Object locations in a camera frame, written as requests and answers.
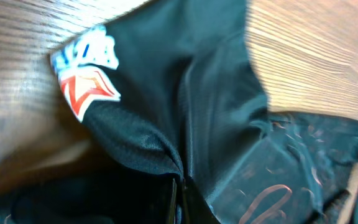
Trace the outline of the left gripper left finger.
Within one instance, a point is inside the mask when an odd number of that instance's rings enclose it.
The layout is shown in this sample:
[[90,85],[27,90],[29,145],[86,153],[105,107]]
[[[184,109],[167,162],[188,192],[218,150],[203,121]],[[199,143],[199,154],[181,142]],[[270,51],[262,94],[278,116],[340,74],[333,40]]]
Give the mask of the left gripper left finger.
[[12,206],[16,223],[171,223],[171,179],[66,179],[35,187]]

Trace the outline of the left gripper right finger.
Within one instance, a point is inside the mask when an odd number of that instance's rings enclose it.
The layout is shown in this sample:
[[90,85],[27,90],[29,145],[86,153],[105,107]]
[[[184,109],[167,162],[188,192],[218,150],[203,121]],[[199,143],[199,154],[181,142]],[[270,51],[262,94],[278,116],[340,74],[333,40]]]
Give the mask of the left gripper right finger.
[[193,179],[185,179],[181,185],[182,217],[184,224],[219,224],[206,200],[198,191]]

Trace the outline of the black orange patterned jersey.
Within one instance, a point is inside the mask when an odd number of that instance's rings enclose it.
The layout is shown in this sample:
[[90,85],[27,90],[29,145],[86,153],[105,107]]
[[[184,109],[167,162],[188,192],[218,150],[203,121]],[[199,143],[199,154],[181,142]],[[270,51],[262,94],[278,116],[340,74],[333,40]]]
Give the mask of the black orange patterned jersey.
[[[268,110],[244,43],[246,6],[152,1],[51,53],[75,118],[117,162],[67,179],[171,179],[171,223],[183,221],[185,179],[219,223],[335,223],[358,121]],[[16,223],[15,201],[40,186],[0,196],[0,223]]]

